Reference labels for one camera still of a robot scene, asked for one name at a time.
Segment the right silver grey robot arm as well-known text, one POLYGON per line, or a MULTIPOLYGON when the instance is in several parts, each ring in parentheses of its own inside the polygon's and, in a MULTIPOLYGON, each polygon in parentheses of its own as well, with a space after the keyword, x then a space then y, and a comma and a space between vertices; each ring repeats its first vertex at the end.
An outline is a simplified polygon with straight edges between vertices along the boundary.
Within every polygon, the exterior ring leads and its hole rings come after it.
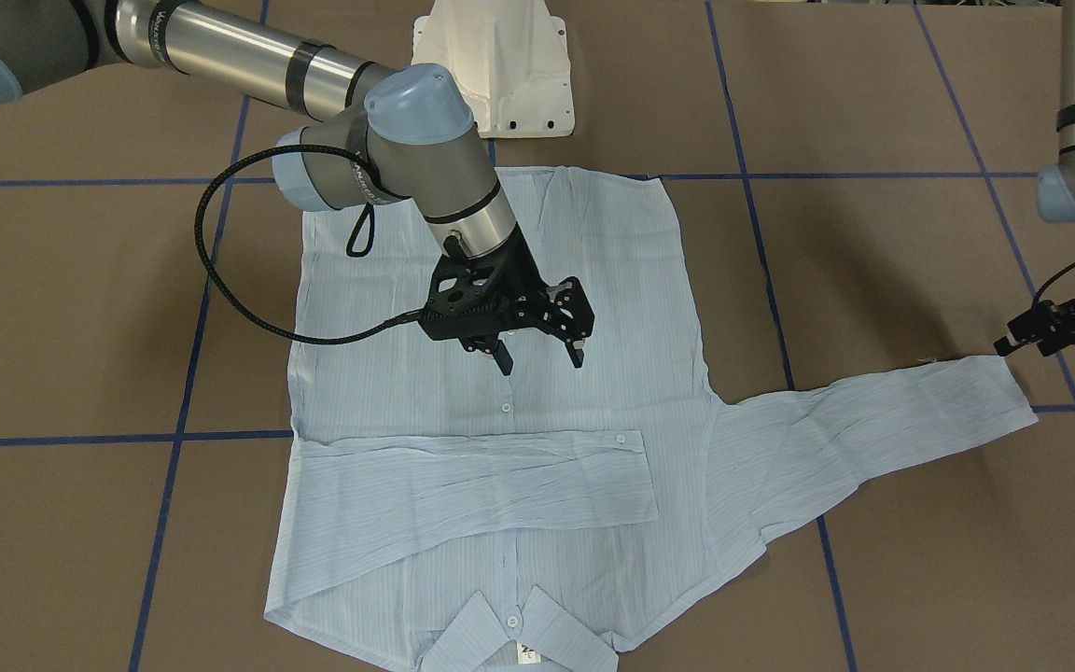
POLYGON ((580 369, 594 314, 579 278, 543 280, 521 226, 483 149, 472 109, 444 65, 393 71, 329 44, 248 22, 201 1, 0 1, 0 105, 104 65, 166 68, 209 78, 302 115, 312 126, 228 166, 205 188, 194 242, 210 282, 240 315, 293 342, 346 345, 418 324, 513 361, 504 332, 558 340, 580 369), (410 201, 440 247, 421 309, 349 337, 281 329, 239 301, 215 268, 203 221, 215 192, 252 165, 271 161, 288 203, 303 212, 359 208, 346 254, 364 257, 375 208, 410 201))

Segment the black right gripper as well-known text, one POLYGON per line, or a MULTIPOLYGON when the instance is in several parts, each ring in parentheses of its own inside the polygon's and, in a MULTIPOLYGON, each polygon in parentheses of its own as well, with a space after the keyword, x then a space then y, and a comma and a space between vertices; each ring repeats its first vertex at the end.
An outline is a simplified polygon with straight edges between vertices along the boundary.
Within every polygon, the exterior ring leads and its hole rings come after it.
POLYGON ((534 329, 554 337, 580 369, 594 311, 578 277, 558 284, 542 278, 521 230, 478 257, 467 256, 464 242, 452 232, 442 242, 419 323, 431 340, 459 340, 465 348, 489 353, 510 377, 513 358, 502 333, 534 329))

